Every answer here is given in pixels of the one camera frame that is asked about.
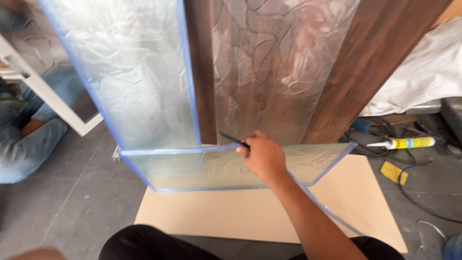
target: wood grain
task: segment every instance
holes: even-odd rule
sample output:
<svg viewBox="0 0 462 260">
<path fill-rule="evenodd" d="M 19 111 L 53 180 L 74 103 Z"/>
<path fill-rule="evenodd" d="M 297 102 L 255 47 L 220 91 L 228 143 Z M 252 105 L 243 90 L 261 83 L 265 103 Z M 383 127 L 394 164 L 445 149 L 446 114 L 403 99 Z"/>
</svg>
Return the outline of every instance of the wood grain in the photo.
<svg viewBox="0 0 462 260">
<path fill-rule="evenodd" d="M 210 0 L 185 0 L 184 5 L 201 140 L 217 144 Z"/>
<path fill-rule="evenodd" d="M 336 142 L 451 0 L 362 0 L 303 143 Z"/>
</svg>

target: white plastic sheet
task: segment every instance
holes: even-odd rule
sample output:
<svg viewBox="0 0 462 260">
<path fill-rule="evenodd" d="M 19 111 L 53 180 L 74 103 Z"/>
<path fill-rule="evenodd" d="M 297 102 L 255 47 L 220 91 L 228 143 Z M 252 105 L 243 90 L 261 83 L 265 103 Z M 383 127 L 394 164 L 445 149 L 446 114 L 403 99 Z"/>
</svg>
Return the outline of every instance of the white plastic sheet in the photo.
<svg viewBox="0 0 462 260">
<path fill-rule="evenodd" d="M 422 38 L 361 115 L 399 114 L 430 100 L 461 97 L 461 79 L 462 18 L 455 18 Z"/>
</svg>

